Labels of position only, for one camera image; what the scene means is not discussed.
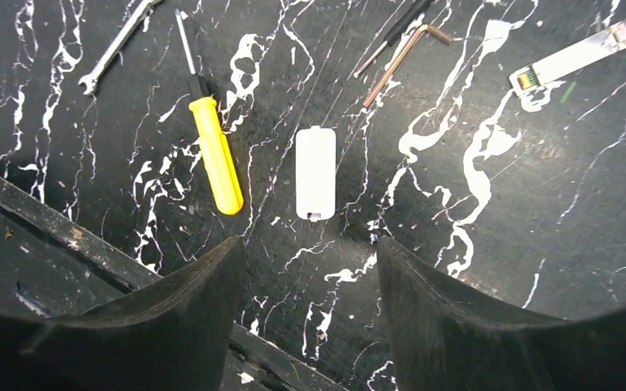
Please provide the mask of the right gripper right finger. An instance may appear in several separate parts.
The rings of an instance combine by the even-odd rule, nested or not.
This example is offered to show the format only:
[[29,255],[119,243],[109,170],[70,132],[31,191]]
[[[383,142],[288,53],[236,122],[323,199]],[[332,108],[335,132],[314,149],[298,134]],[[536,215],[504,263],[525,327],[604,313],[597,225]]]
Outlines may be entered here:
[[525,310],[390,237],[377,268],[401,390],[626,390],[626,306],[577,321]]

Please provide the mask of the white remote battery cover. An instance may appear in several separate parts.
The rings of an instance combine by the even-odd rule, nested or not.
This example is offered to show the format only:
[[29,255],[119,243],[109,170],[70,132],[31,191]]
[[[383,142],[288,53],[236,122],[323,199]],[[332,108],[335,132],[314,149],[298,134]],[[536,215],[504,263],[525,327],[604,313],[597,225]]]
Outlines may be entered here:
[[330,219],[336,209],[337,138],[333,129],[315,125],[295,137],[295,196],[299,218]]

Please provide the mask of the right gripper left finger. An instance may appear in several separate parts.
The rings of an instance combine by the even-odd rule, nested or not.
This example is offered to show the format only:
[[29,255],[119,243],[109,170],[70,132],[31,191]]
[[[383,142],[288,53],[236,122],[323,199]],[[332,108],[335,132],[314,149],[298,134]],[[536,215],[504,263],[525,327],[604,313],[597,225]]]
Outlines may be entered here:
[[0,311],[0,390],[217,390],[244,273],[232,236],[83,314]]

